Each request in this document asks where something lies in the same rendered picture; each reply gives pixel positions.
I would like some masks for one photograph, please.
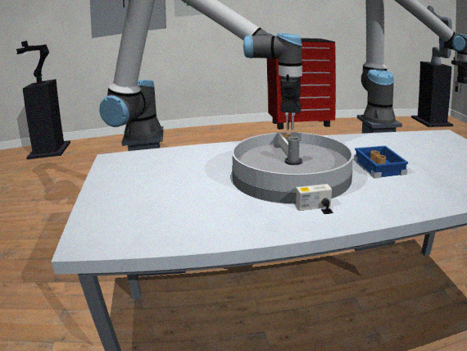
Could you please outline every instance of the white table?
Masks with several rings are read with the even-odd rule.
[[[120,350],[99,275],[138,276],[368,248],[467,224],[467,140],[450,130],[332,135],[355,147],[386,145],[407,175],[372,178],[353,165],[332,214],[298,211],[240,192],[231,182],[238,142],[98,155],[52,265],[78,274],[106,351]]]

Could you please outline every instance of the blue bin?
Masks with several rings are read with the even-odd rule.
[[[379,165],[370,158],[372,150],[379,151],[380,154],[386,156],[386,163]],[[356,162],[368,171],[374,178],[384,176],[400,176],[407,173],[407,162],[405,159],[397,155],[387,146],[372,146],[369,148],[355,148]]]

